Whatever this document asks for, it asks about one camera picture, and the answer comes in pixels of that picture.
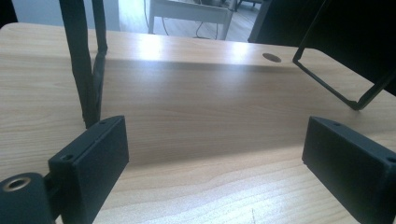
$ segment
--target screw hole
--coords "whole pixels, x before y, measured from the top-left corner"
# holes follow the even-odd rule
[[[392,158],[392,157],[388,157],[387,160],[390,162],[396,162],[396,158]]]
[[[275,56],[274,54],[264,53],[262,55],[262,57],[264,57],[265,59],[267,59],[267,60],[269,60],[271,62],[274,62],[274,63],[281,63],[282,62],[282,60],[279,57]]]
[[[5,192],[11,192],[18,189],[23,189],[30,183],[31,179],[29,177],[19,177],[13,180],[10,180],[3,186],[3,190]]]
[[[63,161],[70,161],[73,158],[73,155],[65,155],[61,157]]]

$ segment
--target chair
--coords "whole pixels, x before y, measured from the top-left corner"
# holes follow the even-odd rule
[[[210,7],[168,0],[151,0],[148,20],[148,33],[154,34],[154,18],[165,17],[186,21],[203,21],[222,24],[219,39],[225,40],[230,28],[233,8],[236,0],[232,0],[229,8]]]
[[[238,10],[238,8],[241,6],[242,2],[250,2],[253,3],[253,6],[256,6],[256,3],[261,4],[262,0],[239,0],[239,3],[235,7],[235,11]]]

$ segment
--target wood grain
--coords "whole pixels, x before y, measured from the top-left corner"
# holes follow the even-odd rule
[[[103,119],[125,115],[131,162],[96,223],[355,223],[303,165],[309,116],[396,151],[396,100],[353,111],[291,62],[295,49],[108,32]],[[92,57],[96,53],[90,32]],[[273,53],[282,63],[262,57]],[[356,99],[370,83],[308,50]],[[0,178],[44,175],[84,131],[64,30],[0,31]]]

